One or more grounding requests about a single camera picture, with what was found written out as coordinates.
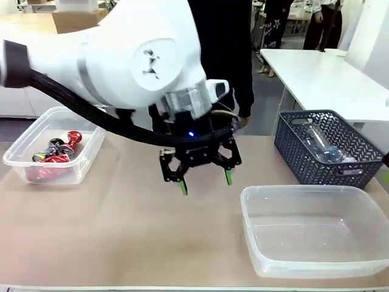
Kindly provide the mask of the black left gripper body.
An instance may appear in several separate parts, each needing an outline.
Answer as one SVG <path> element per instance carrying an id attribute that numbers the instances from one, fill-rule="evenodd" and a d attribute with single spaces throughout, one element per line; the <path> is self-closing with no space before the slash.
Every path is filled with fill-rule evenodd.
<path id="1" fill-rule="evenodd" d="M 169 134 L 174 137 L 195 139 L 201 136 L 211 136 L 227 127 L 227 118 L 221 114 L 208 113 L 196 120 L 191 118 L 189 112 L 184 111 L 175 115 L 175 120 L 168 120 L 167 113 L 160 113 L 156 105 L 148 108 L 152 120 L 152 129 L 155 132 Z M 165 150 L 160 153 L 160 165 L 168 168 L 174 158 L 178 159 L 180 168 L 192 168 L 204 164 L 216 164 L 226 168 L 227 158 L 220 154 L 219 146 L 223 140 L 209 138 L 205 144 L 190 146 L 181 144 L 174 147 L 173 154 L 166 154 Z"/>

